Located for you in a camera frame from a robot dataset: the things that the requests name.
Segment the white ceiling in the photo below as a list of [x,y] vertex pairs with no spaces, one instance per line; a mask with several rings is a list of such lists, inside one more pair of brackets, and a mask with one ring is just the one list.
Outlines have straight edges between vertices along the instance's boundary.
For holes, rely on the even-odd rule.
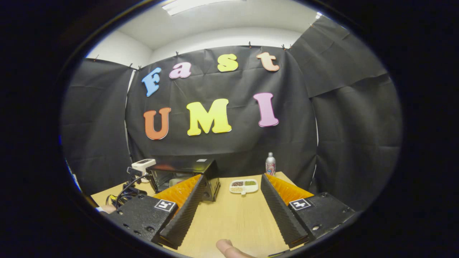
[[292,0],[219,2],[170,16],[160,3],[118,28],[155,50],[170,42],[223,28],[265,27],[303,33],[316,11]]

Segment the ceiling light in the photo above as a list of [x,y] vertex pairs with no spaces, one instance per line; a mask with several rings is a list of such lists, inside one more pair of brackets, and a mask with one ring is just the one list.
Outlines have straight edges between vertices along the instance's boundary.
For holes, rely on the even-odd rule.
[[162,8],[168,12],[169,15],[174,15],[191,8],[203,6],[211,3],[227,2],[227,1],[246,1],[246,0],[176,0]]

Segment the orange soft pad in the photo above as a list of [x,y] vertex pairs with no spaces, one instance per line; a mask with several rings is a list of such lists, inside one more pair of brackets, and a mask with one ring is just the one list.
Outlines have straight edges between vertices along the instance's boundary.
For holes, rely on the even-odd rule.
[[191,191],[196,185],[199,177],[201,175],[195,175],[192,178],[188,178],[185,181],[181,181],[178,184],[167,188],[166,190],[158,193],[154,197],[157,199],[162,199],[170,202],[175,202],[179,207],[177,212],[179,212],[180,208],[182,208],[183,204],[185,203],[186,199],[190,195]]
[[314,196],[312,193],[303,190],[296,185],[289,184],[284,180],[278,179],[269,174],[265,175],[268,177],[269,181],[274,186],[274,189],[276,189],[277,193],[279,193],[285,205],[288,205],[289,202],[294,200]]

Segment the black cloth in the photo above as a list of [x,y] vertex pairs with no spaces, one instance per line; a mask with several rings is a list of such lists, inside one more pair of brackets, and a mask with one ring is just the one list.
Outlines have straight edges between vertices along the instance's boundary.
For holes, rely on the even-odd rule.
[[[275,56],[277,72],[266,70],[256,55],[268,52]],[[235,54],[239,64],[235,71],[220,72],[217,59],[222,54]],[[172,67],[191,63],[191,75],[170,79]],[[146,96],[141,82],[160,67],[159,89]],[[268,152],[276,158],[276,170],[284,172],[298,186],[308,188],[314,172],[317,147],[314,113],[304,80],[293,57],[282,48],[231,46],[204,49],[174,56],[142,68],[133,79],[128,93],[126,125],[133,161],[144,158],[192,156],[215,158],[220,177],[235,177],[264,172]],[[270,92],[279,124],[260,127],[260,111],[253,95]],[[201,102],[206,111],[216,99],[229,100],[228,133],[188,136],[190,111],[186,105]],[[169,132],[161,140],[150,140],[145,134],[144,112],[170,107]],[[154,119],[156,131],[161,129],[161,116]]]
[[357,37],[326,17],[295,42],[317,119],[319,146],[312,189],[356,210],[389,180],[402,142],[402,114],[389,74]]
[[70,82],[61,113],[64,155],[82,191],[91,195],[125,181],[131,165],[124,107],[132,69],[84,60]]

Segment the plastic bottle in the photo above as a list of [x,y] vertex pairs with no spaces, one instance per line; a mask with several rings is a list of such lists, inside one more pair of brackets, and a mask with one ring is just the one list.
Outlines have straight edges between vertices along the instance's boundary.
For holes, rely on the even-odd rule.
[[266,173],[272,176],[276,175],[276,159],[273,157],[273,153],[268,153],[266,159]]

